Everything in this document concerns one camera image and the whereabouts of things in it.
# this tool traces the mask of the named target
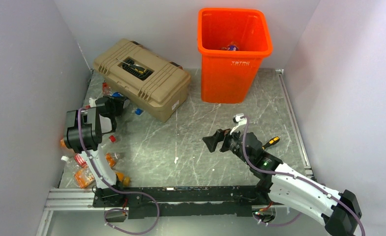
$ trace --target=gray wall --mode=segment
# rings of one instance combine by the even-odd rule
[[[51,0],[0,0],[0,235],[35,235],[89,69]]]
[[[90,66],[126,37],[185,68],[201,66],[197,17],[204,7],[262,11],[274,51],[262,67],[284,68],[319,0],[55,0]]]
[[[321,0],[285,80],[316,177],[386,235],[386,0]]]

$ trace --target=robotic arm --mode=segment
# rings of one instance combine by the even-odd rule
[[[220,151],[230,150],[260,179],[255,188],[259,198],[284,204],[310,216],[332,236],[353,235],[362,217],[355,194],[349,190],[340,193],[320,185],[266,152],[265,149],[279,138],[263,145],[254,133],[246,133],[249,121],[243,114],[234,116],[234,123],[236,126],[232,129],[218,129],[214,135],[203,137],[210,152],[223,141]],[[245,131],[241,135],[238,130],[243,126]]]

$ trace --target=trash in bin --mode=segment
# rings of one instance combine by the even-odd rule
[[[227,47],[222,47],[220,50],[225,51],[239,51],[239,48],[236,46],[235,42],[230,43]]]

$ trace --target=white cable clip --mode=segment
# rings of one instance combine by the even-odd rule
[[[236,124],[236,126],[232,128],[230,134],[233,134],[235,130],[242,128],[246,125],[246,118],[242,118],[242,116],[244,116],[243,113],[239,113],[233,116],[233,122]]]

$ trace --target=yellow-black tool handle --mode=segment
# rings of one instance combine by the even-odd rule
[[[280,141],[280,137],[274,137],[274,138],[272,138],[272,139],[270,139],[269,141],[268,141],[268,143],[266,143],[265,145],[263,145],[262,146],[262,149],[267,149],[268,147],[270,147],[270,146],[272,146],[272,145],[275,145],[275,144],[277,144],[277,142],[279,142]]]

